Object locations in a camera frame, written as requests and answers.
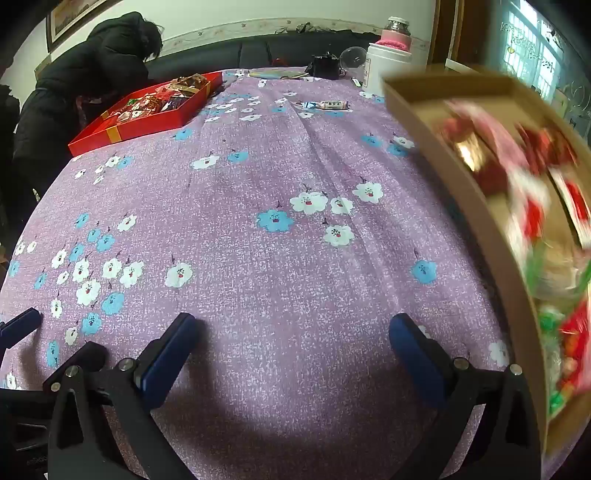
picture frame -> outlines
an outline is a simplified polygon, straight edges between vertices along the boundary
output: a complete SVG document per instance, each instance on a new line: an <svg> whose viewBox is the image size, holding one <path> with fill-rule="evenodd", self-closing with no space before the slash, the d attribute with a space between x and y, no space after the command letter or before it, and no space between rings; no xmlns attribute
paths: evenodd
<svg viewBox="0 0 591 480"><path fill-rule="evenodd" d="M51 53L82 25L120 0L63 0L46 18L47 51Z"/></svg>

metal bolt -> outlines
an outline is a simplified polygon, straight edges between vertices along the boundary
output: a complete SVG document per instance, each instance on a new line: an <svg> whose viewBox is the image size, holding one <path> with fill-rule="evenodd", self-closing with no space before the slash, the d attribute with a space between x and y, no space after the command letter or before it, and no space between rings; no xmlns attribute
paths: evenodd
<svg viewBox="0 0 591 480"><path fill-rule="evenodd" d="M464 357L459 356L453 359L453 366L458 370L468 370L468 367L470 367L470 362Z"/></svg>
<svg viewBox="0 0 591 480"><path fill-rule="evenodd" d="M122 372L127 372L127 370L131 370L135 365L135 361L133 358L124 358L121 362L117 364L119 370Z"/></svg>
<svg viewBox="0 0 591 480"><path fill-rule="evenodd" d="M79 371L80 368L78 365L72 365L71 367L68 367L68 370L66 370L66 376L70 378L75 377Z"/></svg>
<svg viewBox="0 0 591 480"><path fill-rule="evenodd" d="M521 375L523 373L523 369L517 364L512 364L509 367L509 370L511 370L513 375Z"/></svg>

red and white package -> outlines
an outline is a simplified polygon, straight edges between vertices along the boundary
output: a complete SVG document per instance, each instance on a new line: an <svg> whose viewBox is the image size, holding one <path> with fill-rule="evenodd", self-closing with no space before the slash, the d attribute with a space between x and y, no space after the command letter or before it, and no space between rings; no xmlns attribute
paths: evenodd
<svg viewBox="0 0 591 480"><path fill-rule="evenodd" d="M521 147L501 123L482 107L465 100L448 100L447 106L456 114L469 118L488 147L496 154L505 170L519 167L529 170L530 165Z"/></svg>
<svg viewBox="0 0 591 480"><path fill-rule="evenodd" d="M591 214L578 182L557 168L549 168L548 172L569 211L581 247L591 248Z"/></svg>
<svg viewBox="0 0 591 480"><path fill-rule="evenodd" d="M543 181L520 168L507 171L511 214L505 235L523 273L533 243L541 238L550 195Z"/></svg>
<svg viewBox="0 0 591 480"><path fill-rule="evenodd" d="M563 376L559 390L578 393L591 389L591 301L590 290L561 325L563 335Z"/></svg>

red box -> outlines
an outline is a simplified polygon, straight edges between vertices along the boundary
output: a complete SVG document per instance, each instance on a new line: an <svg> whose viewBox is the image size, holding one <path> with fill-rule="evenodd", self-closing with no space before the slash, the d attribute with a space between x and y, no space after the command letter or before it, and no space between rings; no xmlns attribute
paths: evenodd
<svg viewBox="0 0 591 480"><path fill-rule="evenodd" d="M82 155L95 148L104 147L123 140L182 127L191 120L196 110L205 105L209 94L214 92L222 84L222 72L206 73L204 77L209 82L176 110L156 113L155 115L144 118L136 118L121 125L116 125L117 117L115 116L105 120L111 112L123 108L132 98L142 98L146 93L155 92L158 87L166 85L169 82L160 83L159 85L130 93L76 135L74 140L68 144L72 155Z"/></svg>

cardboard box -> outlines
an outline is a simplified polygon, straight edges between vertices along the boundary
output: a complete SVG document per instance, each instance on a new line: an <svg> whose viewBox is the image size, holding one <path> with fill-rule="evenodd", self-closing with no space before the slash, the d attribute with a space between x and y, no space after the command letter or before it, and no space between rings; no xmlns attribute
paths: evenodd
<svg viewBox="0 0 591 480"><path fill-rule="evenodd" d="M191 120L196 110L205 105L210 93L215 92L222 84L222 72L206 73L204 77L209 80L209 83L176 110L137 118L121 125L116 125L116 117L107 120L111 112L122 109L129 100L142 98L146 93L155 92L158 87L166 85L169 82L160 83L159 85L130 93L90 123L70 142L68 147L70 147L72 155L81 155L95 148L104 147L123 140L130 140L131 138L182 127Z"/></svg>
<svg viewBox="0 0 591 480"><path fill-rule="evenodd" d="M515 361L530 387L543 452L553 453L572 441L591 414L591 393L572 398L549 422L545 359L534 303L528 295L503 228L509 215L504 195L485 198L462 161L433 132L451 111L444 100L469 99L499 120L516 139L516 124L560 129L579 158L574 169L586 199L591 192L591 152L556 111L521 82L500 74L427 73L385 80L388 110L412 136L419 149L457 202L495 279L509 325ZM552 207L544 225L551 241L574 244L567 213L548 178Z"/></svg>

